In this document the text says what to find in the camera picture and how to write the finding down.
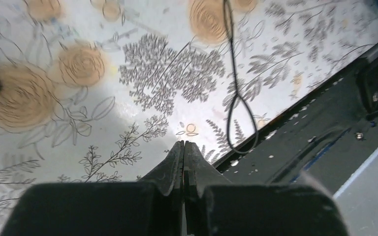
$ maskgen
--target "black cable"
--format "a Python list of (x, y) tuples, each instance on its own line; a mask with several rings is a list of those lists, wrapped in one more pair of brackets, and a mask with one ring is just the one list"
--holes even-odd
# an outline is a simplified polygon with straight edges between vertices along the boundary
[[(250, 150), (252, 150), (258, 143), (258, 129), (257, 125), (255, 123), (254, 117), (252, 110), (250, 106), (247, 104), (247, 102), (244, 100), (244, 98), (241, 96), (239, 88), (238, 88), (238, 80), (237, 80), (237, 65), (235, 63), (235, 53), (234, 53), (234, 22), (232, 19), (232, 10), (231, 6), (228, 0), (223, 0), (223, 10), (224, 10), (224, 24), (225, 24), (225, 32), (228, 37), (229, 45), (230, 45), (230, 51), (231, 51), (231, 57), (232, 57), (232, 70), (233, 70), (233, 78), (234, 78), (234, 86), (235, 86), (235, 91), (234, 91), (234, 97), (232, 98), (231, 104), (229, 106), (229, 111), (228, 111), (228, 117), (227, 117), (227, 125), (226, 125), (226, 132), (227, 132), (227, 142), (229, 147), (236, 153), (238, 154), (246, 154), (249, 153)], [(230, 28), (228, 28), (228, 21), (227, 21), (227, 11), (229, 11), (229, 25)], [(235, 149), (235, 147), (231, 143), (230, 139), (230, 127), (231, 127), (231, 117), (232, 117), (232, 112), (234, 111), (234, 104), (237, 101), (237, 99), (240, 99), (243, 105), (246, 107), (247, 112), (249, 113), (249, 116), (252, 120), (253, 127), (254, 127), (254, 132), (255, 132), (255, 138), (254, 138), (254, 143), (252, 147), (245, 152), (238, 151)]]

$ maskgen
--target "bolt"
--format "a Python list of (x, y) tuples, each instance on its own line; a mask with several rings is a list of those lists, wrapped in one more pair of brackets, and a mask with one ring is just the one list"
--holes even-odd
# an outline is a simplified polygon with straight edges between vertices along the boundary
[(356, 133), (356, 138), (357, 138), (357, 140), (362, 140), (363, 139), (363, 133), (357, 132)]

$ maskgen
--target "table surface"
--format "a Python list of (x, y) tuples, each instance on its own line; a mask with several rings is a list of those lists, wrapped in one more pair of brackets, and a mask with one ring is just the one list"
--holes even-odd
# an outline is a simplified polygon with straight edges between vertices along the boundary
[[(231, 4), (259, 128), (378, 42), (366, 0)], [(0, 228), (33, 184), (134, 181), (177, 140), (225, 155), (223, 19), (219, 0), (0, 0)], [(239, 144), (254, 130), (232, 119)]]

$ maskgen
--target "botanical line drawing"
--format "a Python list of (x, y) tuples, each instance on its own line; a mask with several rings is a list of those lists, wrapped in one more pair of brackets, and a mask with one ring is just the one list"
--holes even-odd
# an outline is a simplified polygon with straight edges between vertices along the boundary
[[(244, 14), (243, 18), (235, 25), (234, 32), (234, 55), (235, 57), (242, 54), (245, 58), (247, 53), (254, 49), (254, 41), (258, 39), (264, 31), (265, 21), (261, 20), (251, 29), (249, 26), (250, 14)], [(230, 45), (227, 40), (224, 40), (218, 45), (205, 45), (196, 35), (190, 42), (190, 46), (204, 51), (208, 48), (216, 49), (219, 54), (225, 55), (230, 51)]]
[(323, 81), (330, 78), (334, 75), (337, 71), (344, 68), (348, 65), (352, 60), (356, 59), (359, 55), (364, 53), (370, 47), (373, 47), (374, 44), (365, 44), (365, 45), (355, 45), (353, 43), (348, 42), (347, 40), (340, 39), (338, 42), (341, 46), (341, 49), (346, 53), (343, 54), (339, 59), (334, 58), (334, 56), (330, 53), (325, 54), (322, 56), (322, 59), (330, 64), (330, 71), (325, 74), (325, 78), (320, 82), (316, 82), (315, 84), (311, 85), (311, 87), (316, 88), (319, 86)]
[(103, 167), (110, 166), (115, 168), (118, 164), (134, 165), (138, 160), (142, 159), (141, 151), (133, 151), (132, 147), (139, 147), (141, 139), (148, 143), (152, 138), (163, 137), (167, 132), (168, 122), (166, 116), (152, 116), (145, 122), (144, 132), (139, 132), (137, 124), (130, 125), (128, 131), (120, 135), (120, 139), (115, 142), (118, 145), (118, 150), (111, 151), (111, 155), (106, 160), (101, 160), (102, 156), (96, 153), (98, 147), (90, 146), (86, 156), (79, 161), (83, 165), (85, 174), (81, 179), (72, 179), (65, 175), (59, 177), (62, 182), (117, 182), (121, 181), (118, 172), (115, 171), (112, 175), (103, 172)]
[[(353, 8), (356, 7), (356, 5), (361, 4), (363, 5), (362, 8), (359, 8), (360, 10), (355, 13), (353, 16), (353, 29), (354, 32), (356, 33), (357, 37), (356, 38), (361, 38), (364, 33), (366, 32), (367, 28), (371, 23), (373, 23), (375, 20), (378, 19), (377, 14), (374, 11), (371, 11), (370, 9), (373, 8), (377, 3), (374, 1), (356, 1), (354, 2)], [(345, 21), (344, 26), (342, 27), (342, 30), (345, 30), (347, 27), (348, 21)]]
[[(307, 46), (311, 49), (308, 59), (315, 62), (324, 49), (328, 33), (334, 32), (336, 3), (342, 1), (344, 0), (332, 0), (293, 12), (289, 12), (281, 4), (273, 2), (265, 9), (265, 12), (268, 16), (279, 18), (275, 22), (275, 30), (283, 31), (284, 35), (287, 35), (291, 29), (292, 18), (298, 16), (298, 20), (304, 27), (304, 39), (307, 40)], [(304, 1), (297, 0), (286, 2), (287, 6), (304, 4)]]
[(60, 43), (63, 51), (47, 75), (53, 82), (68, 86), (95, 85), (105, 75), (105, 56), (86, 41), (75, 42), (71, 47)]
[(235, 11), (251, 12), (258, 4), (258, 0), (232, 0), (231, 6)]
[(95, 41), (95, 45), (103, 50), (104, 52), (117, 52), (121, 51), (121, 46), (118, 44), (118, 41), (123, 38), (129, 38), (129, 36), (133, 33), (136, 33), (138, 31), (138, 28), (134, 28), (132, 30), (129, 30), (127, 32), (119, 34), (117, 31), (112, 35), (112, 38), (98, 42)]
[(102, 12), (103, 17), (108, 22), (116, 22), (117, 20), (121, 19), (121, 24), (124, 25), (126, 21), (130, 22), (131, 24), (146, 30), (147, 32), (163, 36), (162, 33), (154, 30), (147, 25), (138, 22), (135, 18), (140, 16), (139, 12), (135, 10), (124, 7), (124, 3), (121, 0), (90, 0), (92, 6)]
[(184, 128), (184, 130), (179, 131), (178, 133), (176, 133), (176, 135), (186, 135), (188, 137), (193, 137), (193, 136), (199, 135), (199, 133), (196, 132), (197, 127), (196, 127), (195, 124), (190, 123), (190, 124), (185, 126), (185, 124), (183, 124), (183, 122), (180, 122), (179, 125), (180, 125), (180, 127)]
[(120, 83), (133, 84), (129, 95), (143, 111), (154, 107), (168, 116), (173, 114), (174, 97), (180, 90), (187, 102), (208, 100), (216, 89), (214, 76), (224, 75), (217, 51), (199, 52), (186, 44), (180, 51), (168, 47), (163, 37), (144, 35), (138, 43), (123, 47), (128, 65), (120, 66)]
[(62, 14), (59, 0), (24, 0), (28, 14), (38, 22), (48, 23)]
[[(26, 39), (27, 45), (23, 49), (10, 39), (14, 36), (12, 24), (17, 25), (22, 23), (27, 23), (25, 26), (26, 30), (31, 29), (26, 34), (28, 37)], [(0, 63), (11, 62), (12, 59), (17, 59), (47, 70), (49, 64), (53, 61), (51, 46), (60, 39), (72, 36), (75, 32), (74, 28), (59, 24), (56, 31), (51, 30), (50, 33), (45, 33), (44, 31), (48, 30), (49, 27), (52, 26), (43, 24), (43, 22), (31, 18), (26, 13), (10, 19), (0, 16)]]
[(319, 87), (324, 81), (325, 79), (321, 75), (313, 76), (311, 83), (307, 86), (308, 92), (311, 92), (317, 87)]
[(190, 0), (189, 21), (192, 32), (206, 44), (220, 44), (227, 39), (225, 22), (229, 23), (229, 13), (224, 18), (222, 1)]
[[(239, 54), (245, 58), (247, 53), (252, 52), (254, 49), (254, 41), (258, 39), (264, 31), (265, 21), (259, 21), (253, 29), (248, 27), (249, 14), (245, 14), (244, 17), (237, 23), (236, 33), (234, 35), (234, 51), (235, 56)], [(229, 42), (222, 43), (218, 49), (220, 54), (226, 54), (230, 51)]]
[[(111, 96), (99, 102), (89, 114), (87, 107), (77, 106), (87, 98), (88, 86), (98, 82), (105, 69), (97, 49), (86, 42), (76, 43), (78, 46), (73, 49), (64, 46), (65, 51), (55, 63), (59, 75), (56, 77), (57, 74), (5, 54), (2, 58), (9, 62), (0, 63), (0, 135), (22, 134), (18, 148), (33, 145), (42, 159), (38, 142), (51, 138), (52, 147), (56, 147), (71, 138), (76, 145), (78, 135), (90, 136), (89, 122), (104, 118), (115, 105), (115, 97)], [(56, 89), (67, 86), (77, 92), (58, 98)]]
[[(269, 86), (271, 89), (276, 86), (279, 81), (284, 81), (291, 70), (288, 64), (289, 61), (302, 54), (302, 52), (298, 51), (298, 47), (299, 42), (285, 42), (273, 46), (272, 54), (252, 56), (251, 62), (249, 63), (251, 68), (247, 73), (253, 73), (256, 76), (249, 82), (246, 82), (243, 78), (238, 79), (240, 93), (244, 99), (253, 101), (260, 94), (262, 86)], [(264, 73), (269, 70), (271, 70), (270, 74), (264, 77)], [(231, 82), (227, 88), (228, 95), (222, 101), (225, 111), (229, 109), (234, 91), (235, 85), (234, 82)], [(237, 100), (234, 107), (237, 107), (239, 103), (240, 101)]]
[[(210, 119), (207, 119), (206, 122), (209, 124), (209, 126), (212, 128), (213, 132), (215, 133), (215, 136), (217, 137), (217, 144), (219, 145), (218, 148), (220, 148), (220, 150), (213, 149), (206, 152), (205, 145), (202, 146), (201, 153), (203, 157), (205, 158), (205, 160), (207, 160), (209, 163), (212, 164), (216, 162), (224, 154), (231, 151), (231, 148), (228, 145), (225, 132), (221, 128), (219, 128), (215, 122), (211, 121)], [(236, 144), (240, 144), (246, 139), (246, 137), (241, 129), (239, 122), (236, 119), (234, 120), (234, 126), (235, 126)]]
[(40, 167), (39, 160), (23, 155), (7, 154), (0, 163), (0, 225), (15, 207), (23, 192), (33, 185), (35, 179), (25, 177)]

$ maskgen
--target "leaf print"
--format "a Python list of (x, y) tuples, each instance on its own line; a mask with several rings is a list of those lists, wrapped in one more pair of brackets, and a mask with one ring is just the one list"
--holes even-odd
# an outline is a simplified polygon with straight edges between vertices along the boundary
[(234, 120), (234, 124), (235, 124), (235, 140), (237, 140), (236, 144), (240, 144), (246, 139), (246, 137), (244, 136), (244, 133), (241, 130), (241, 126), (236, 119)]
[(204, 158), (205, 158), (206, 160), (209, 160), (214, 152), (215, 152), (215, 149), (209, 151), (209, 152), (204, 156)]
[(305, 5), (306, 1), (305, 0), (288, 0), (286, 1), (286, 4), (288, 6), (299, 6), (299, 5)]
[(73, 99), (74, 105), (77, 105), (85, 101), (87, 97), (88, 97), (88, 87), (82, 87), (80, 91), (74, 96), (74, 99)]
[(92, 118), (94, 120), (100, 120), (107, 116), (109, 112), (114, 108), (115, 105), (115, 97), (107, 97), (103, 101), (101, 101), (97, 106), (94, 108), (92, 112)]
[(76, 131), (78, 134), (88, 137), (91, 135), (92, 126), (87, 123), (81, 122), (76, 125)]
[[(138, 142), (148, 142), (151, 138), (163, 137), (167, 132), (168, 122), (165, 116), (152, 116), (145, 121), (145, 131), (141, 134), (138, 132), (139, 126), (135, 123), (130, 125), (129, 130), (124, 134), (119, 135), (120, 139), (115, 142), (118, 145), (118, 150), (111, 151), (111, 155), (104, 161), (101, 155), (96, 153), (98, 147), (90, 146), (87, 154), (79, 161), (79, 164), (83, 165), (85, 174), (81, 179), (75, 179), (71, 181), (71, 178), (61, 175), (58, 179), (62, 182), (118, 182), (121, 181), (121, 177), (118, 172), (115, 171), (111, 176), (101, 171), (102, 167), (110, 166), (115, 168), (118, 164), (134, 165), (138, 160), (142, 159), (141, 151), (134, 152), (131, 147), (138, 147)], [(79, 125), (83, 128), (82, 132), (90, 129), (87, 125)]]
[(302, 25), (307, 25), (310, 23), (310, 19), (312, 19), (312, 14), (309, 12), (303, 13), (299, 20), (302, 21)]
[[(272, 47), (274, 50), (272, 54), (260, 54), (250, 57), (251, 66), (247, 73), (256, 74), (256, 76), (249, 82), (246, 82), (243, 78), (238, 79), (238, 86), (240, 94), (245, 100), (253, 101), (261, 92), (262, 86), (270, 86), (274, 88), (280, 80), (284, 81), (291, 71), (288, 64), (290, 59), (302, 54), (298, 51), (299, 42), (285, 42), (277, 44)], [(227, 96), (222, 101), (222, 105), (225, 107), (225, 111), (228, 111), (234, 96), (235, 84), (231, 82), (227, 87)], [(240, 100), (237, 99), (234, 107), (236, 108)]]
[(334, 17), (330, 18), (330, 22), (328, 23), (327, 30), (332, 33), (334, 32), (334, 25), (335, 25), (335, 20)]
[(215, 163), (220, 156), (221, 156), (221, 154), (218, 152), (217, 154), (215, 154), (215, 156), (209, 162)]
[(215, 136), (217, 137), (217, 144), (219, 144), (218, 148), (221, 148), (220, 153), (228, 152), (231, 149), (229, 148), (228, 142), (226, 140), (226, 135), (221, 128), (217, 126), (213, 121), (207, 119), (206, 122), (209, 126), (213, 129)]
[(283, 35), (286, 36), (287, 33), (289, 33), (291, 25), (292, 25), (292, 17), (289, 17), (287, 19), (282, 18), (276, 21), (275, 30), (283, 31)]
[(22, 193), (35, 182), (26, 178), (40, 167), (39, 160), (23, 155), (6, 154), (0, 162), (0, 225), (3, 224), (17, 204)]
[(309, 52), (308, 54), (308, 59), (311, 61), (311, 62), (315, 62), (316, 59), (318, 58), (318, 47), (317, 46), (313, 46), (312, 47), (312, 50)]
[[(299, 5), (305, 5), (305, 0), (288, 0), (285, 2), (289, 7), (297, 7)], [(335, 11), (336, 11), (337, 1), (329, 1), (309, 7), (306, 9), (287, 12), (285, 8), (278, 3), (271, 3), (268, 8), (266, 8), (266, 15), (275, 17), (277, 20), (274, 23), (274, 29), (282, 31), (284, 35), (287, 35), (291, 29), (291, 24), (293, 18), (297, 19), (302, 23), (304, 27), (304, 39), (308, 42), (307, 45), (310, 48), (318, 46), (318, 51), (322, 51), (324, 47), (324, 42), (328, 38), (328, 33), (334, 32), (335, 24)], [(319, 54), (315, 53), (316, 50), (313, 49), (310, 58), (317, 60)], [(281, 55), (281, 51), (276, 50), (273, 55)], [(292, 55), (293, 52), (288, 52), (286, 55)]]
[(202, 145), (202, 150), (201, 150), (202, 156), (205, 156), (205, 150), (206, 150), (205, 145)]
[(177, 91), (187, 102), (208, 100), (216, 89), (216, 76), (223, 77), (224, 65), (217, 51), (208, 54), (189, 47), (180, 51), (168, 47), (164, 37), (143, 36), (138, 43), (123, 47), (127, 66), (120, 67), (120, 83), (133, 84), (129, 95), (143, 111), (154, 107), (173, 114)]
[(60, 125), (55, 131), (51, 147), (54, 148), (62, 144), (73, 135), (73, 132), (74, 130), (70, 123)]
[(54, 121), (54, 120), (50, 120), (46, 125), (45, 125), (45, 128), (44, 128), (44, 136), (46, 138), (52, 136), (54, 134), (54, 131), (56, 130), (57, 128), (57, 122)]
[(37, 143), (40, 140), (44, 139), (45, 132), (43, 131), (45, 130), (45, 128), (45, 125), (39, 126), (26, 133), (25, 136), (19, 142), (18, 148), (28, 147), (29, 145)]
[(272, 2), (269, 7), (265, 8), (265, 13), (268, 16), (280, 17), (286, 13), (286, 10), (282, 5)]

